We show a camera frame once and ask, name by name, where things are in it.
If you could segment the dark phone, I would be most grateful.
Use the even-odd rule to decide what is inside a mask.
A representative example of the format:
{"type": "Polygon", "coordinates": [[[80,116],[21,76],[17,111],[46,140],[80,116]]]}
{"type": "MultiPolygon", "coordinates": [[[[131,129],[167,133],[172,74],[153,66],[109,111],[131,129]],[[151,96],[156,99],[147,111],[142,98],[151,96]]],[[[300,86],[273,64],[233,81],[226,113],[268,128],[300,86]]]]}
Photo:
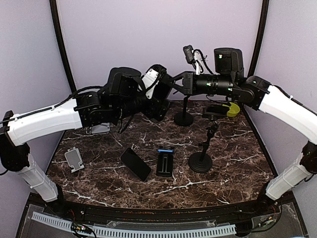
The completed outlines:
{"type": "Polygon", "coordinates": [[[229,111],[229,109],[230,108],[227,106],[212,105],[206,107],[204,114],[208,116],[225,117],[227,116],[227,112],[229,111]]]}

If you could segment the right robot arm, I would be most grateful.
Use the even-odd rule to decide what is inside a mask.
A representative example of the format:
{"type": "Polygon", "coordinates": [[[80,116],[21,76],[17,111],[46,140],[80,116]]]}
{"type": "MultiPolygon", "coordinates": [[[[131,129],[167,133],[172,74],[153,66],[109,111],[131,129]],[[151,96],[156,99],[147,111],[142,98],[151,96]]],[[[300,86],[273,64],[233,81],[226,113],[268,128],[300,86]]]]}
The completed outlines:
{"type": "Polygon", "coordinates": [[[263,186],[253,211],[263,215],[285,192],[317,173],[317,114],[288,95],[279,86],[257,77],[245,78],[243,55],[240,49],[214,50],[215,73],[208,69],[201,50],[191,45],[183,52],[194,71],[185,71],[172,78],[173,87],[186,96],[221,95],[248,107],[272,115],[303,134],[307,144],[282,174],[263,186]]]}

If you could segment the grey small phone stand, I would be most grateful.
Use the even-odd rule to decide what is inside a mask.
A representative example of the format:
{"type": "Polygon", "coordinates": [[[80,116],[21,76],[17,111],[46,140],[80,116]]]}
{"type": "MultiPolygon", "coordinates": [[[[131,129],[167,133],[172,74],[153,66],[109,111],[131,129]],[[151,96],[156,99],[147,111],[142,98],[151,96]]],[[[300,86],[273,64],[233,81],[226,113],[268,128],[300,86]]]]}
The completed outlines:
{"type": "Polygon", "coordinates": [[[82,157],[78,148],[73,147],[72,149],[68,149],[67,152],[64,153],[64,156],[68,165],[71,167],[71,173],[84,168],[82,157]]]}

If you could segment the black phone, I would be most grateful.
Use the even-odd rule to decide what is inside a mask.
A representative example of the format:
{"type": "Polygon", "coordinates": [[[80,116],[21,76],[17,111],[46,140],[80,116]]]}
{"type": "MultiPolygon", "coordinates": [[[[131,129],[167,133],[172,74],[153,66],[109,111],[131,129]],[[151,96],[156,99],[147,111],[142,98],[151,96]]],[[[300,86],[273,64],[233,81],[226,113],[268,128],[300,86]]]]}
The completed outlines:
{"type": "Polygon", "coordinates": [[[120,156],[121,162],[142,182],[145,182],[152,169],[131,149],[126,148],[120,156]]]}

